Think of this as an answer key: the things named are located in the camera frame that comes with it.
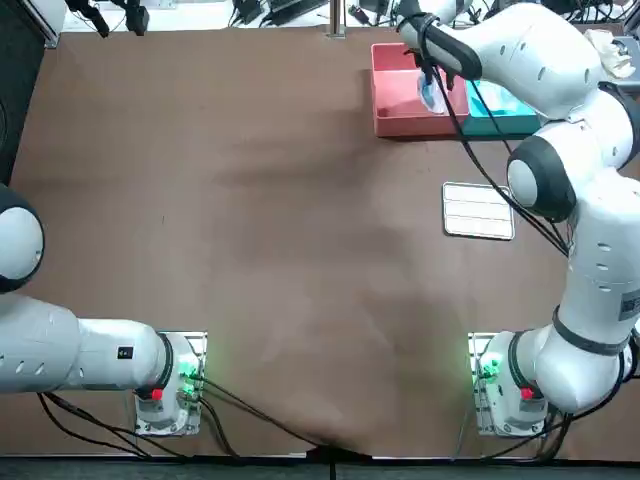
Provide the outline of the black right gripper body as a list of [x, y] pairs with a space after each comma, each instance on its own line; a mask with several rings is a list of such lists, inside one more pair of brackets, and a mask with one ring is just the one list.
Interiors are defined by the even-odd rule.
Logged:
[[407, 49], [403, 52], [405, 56], [411, 56], [413, 58], [415, 66], [424, 75], [433, 75], [435, 72], [435, 65], [430, 55], [424, 56], [421, 52], [414, 49]]

